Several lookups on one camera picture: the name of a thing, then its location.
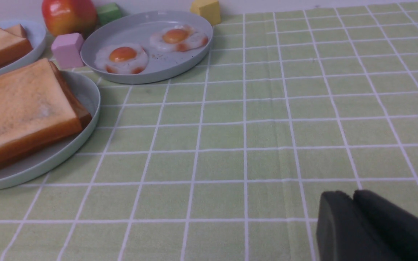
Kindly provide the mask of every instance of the yellow block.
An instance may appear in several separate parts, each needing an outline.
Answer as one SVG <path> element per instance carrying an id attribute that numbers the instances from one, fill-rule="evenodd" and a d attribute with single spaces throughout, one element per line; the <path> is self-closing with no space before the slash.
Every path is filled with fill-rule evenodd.
<path id="1" fill-rule="evenodd" d="M 221 22 L 218 0 L 194 0 L 190 12 L 206 18 L 212 26 Z"/>

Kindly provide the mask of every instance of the white plate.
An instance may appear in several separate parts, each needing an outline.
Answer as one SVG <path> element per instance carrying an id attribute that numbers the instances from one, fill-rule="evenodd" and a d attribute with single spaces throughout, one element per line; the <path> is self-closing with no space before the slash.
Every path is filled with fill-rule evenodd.
<path id="1" fill-rule="evenodd" d="M 27 157 L 9 167 L 0 170 L 0 189 L 9 188 L 32 180 L 52 170 L 73 155 L 90 137 L 98 123 L 101 96 L 96 84 L 86 76 L 63 71 L 62 76 L 72 89 L 77 99 L 93 117 L 90 124 L 76 137 Z"/>
<path id="2" fill-rule="evenodd" d="M 27 32 L 27 38 L 33 50 L 12 64 L 0 68 L 0 75 L 35 62 L 46 49 L 46 29 L 40 23 L 28 20 L 7 20 L 0 22 L 0 28 L 7 29 L 18 24 L 22 25 Z"/>
<path id="3" fill-rule="evenodd" d="M 162 53 L 153 48 L 149 37 L 164 28 L 176 25 L 190 25 L 205 33 L 209 42 L 205 46 L 181 53 Z M 82 45 L 80 56 L 85 65 L 96 74 L 111 82 L 121 84 L 146 84 L 159 82 L 177 76 L 197 65 L 213 42 L 212 25 L 203 17 L 190 12 L 152 11 L 138 13 L 117 19 L 92 33 Z M 96 68 L 94 60 L 99 49 L 109 45 L 138 43 L 148 54 L 146 69 L 138 74 L 114 74 Z"/>

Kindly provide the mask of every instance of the pink block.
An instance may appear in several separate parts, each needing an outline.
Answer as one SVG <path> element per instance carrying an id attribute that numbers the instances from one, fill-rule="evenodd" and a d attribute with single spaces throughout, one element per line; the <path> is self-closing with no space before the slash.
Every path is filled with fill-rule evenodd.
<path id="1" fill-rule="evenodd" d="M 80 58 L 80 48 L 83 42 L 83 37 L 79 33 L 63 34 L 56 37 L 51 50 L 60 69 L 85 66 L 82 58 Z"/>

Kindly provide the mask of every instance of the egg white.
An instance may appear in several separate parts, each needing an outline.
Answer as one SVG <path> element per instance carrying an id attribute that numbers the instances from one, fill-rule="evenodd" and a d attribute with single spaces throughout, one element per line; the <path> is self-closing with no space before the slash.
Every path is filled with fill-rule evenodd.
<path id="1" fill-rule="evenodd" d="M 136 57 L 123 62 L 113 62 L 109 60 L 109 55 L 112 51 L 120 47 L 129 47 L 136 51 Z M 137 43 L 124 43 L 121 45 L 110 45 L 101 48 L 96 53 L 95 66 L 100 70 L 107 70 L 107 66 L 114 69 L 116 74 L 134 74 L 133 71 L 137 68 L 143 70 L 148 66 L 149 57 L 143 50 L 141 45 Z"/>
<path id="2" fill-rule="evenodd" d="M 172 29 L 183 29 L 189 33 L 189 36 L 185 40 L 178 43 L 166 43 L 162 37 L 165 35 L 165 33 Z M 195 28 L 189 25 L 176 25 L 172 28 L 165 28 L 159 32 L 153 33 L 153 35 L 151 35 L 151 37 L 149 38 L 149 44 L 153 48 L 156 48 L 158 51 L 161 51 L 163 53 L 179 51 L 181 45 L 185 46 L 184 51 L 189 51 L 206 45 L 207 41 L 208 37 L 206 36 L 206 34 L 196 30 Z"/>

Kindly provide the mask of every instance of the apple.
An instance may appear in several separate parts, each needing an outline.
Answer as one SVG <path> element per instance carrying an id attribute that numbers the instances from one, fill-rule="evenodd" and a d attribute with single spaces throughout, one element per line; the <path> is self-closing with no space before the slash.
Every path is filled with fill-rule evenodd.
<path id="1" fill-rule="evenodd" d="M 43 19 L 53 36 L 80 33 L 83 38 L 93 33 L 98 14 L 91 0 L 43 0 Z"/>

